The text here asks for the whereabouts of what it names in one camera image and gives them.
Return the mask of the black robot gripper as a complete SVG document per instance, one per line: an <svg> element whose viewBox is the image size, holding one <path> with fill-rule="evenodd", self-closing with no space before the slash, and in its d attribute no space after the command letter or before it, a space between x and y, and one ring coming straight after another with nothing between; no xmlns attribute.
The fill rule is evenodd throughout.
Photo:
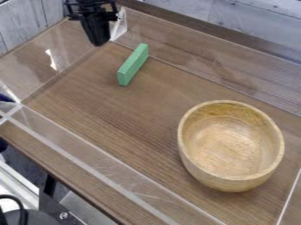
<svg viewBox="0 0 301 225"><path fill-rule="evenodd" d="M80 20L90 42L102 46L111 38L108 21L119 19L116 0L63 0L63 6L69 20ZM95 38L90 16L95 16Z"/></svg>

